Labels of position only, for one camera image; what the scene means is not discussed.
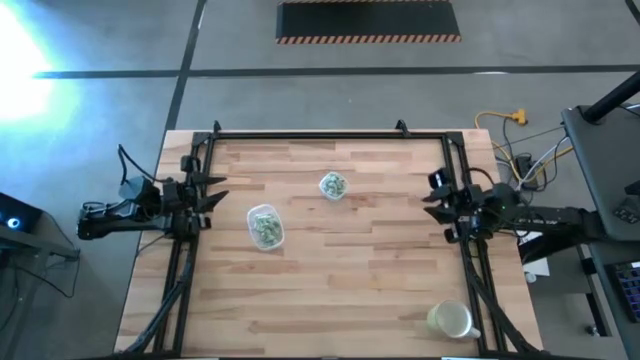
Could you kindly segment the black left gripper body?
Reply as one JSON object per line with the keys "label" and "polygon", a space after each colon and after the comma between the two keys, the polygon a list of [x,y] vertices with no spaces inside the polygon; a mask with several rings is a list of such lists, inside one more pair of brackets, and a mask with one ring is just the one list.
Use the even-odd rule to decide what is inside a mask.
{"label": "black left gripper body", "polygon": [[196,212],[196,201],[206,197],[207,186],[197,184],[197,173],[187,172],[183,181],[167,177],[162,181],[161,215],[168,231],[191,231],[191,219],[196,217],[199,229],[209,229],[211,220]]}

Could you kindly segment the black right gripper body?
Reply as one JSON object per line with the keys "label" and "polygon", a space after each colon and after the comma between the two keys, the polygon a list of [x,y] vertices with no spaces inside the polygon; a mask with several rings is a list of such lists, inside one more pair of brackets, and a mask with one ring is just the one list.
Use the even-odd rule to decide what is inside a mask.
{"label": "black right gripper body", "polygon": [[445,197],[447,209],[453,212],[452,226],[444,231],[448,243],[478,237],[481,228],[480,213],[485,199],[486,195],[479,185],[466,186]]}

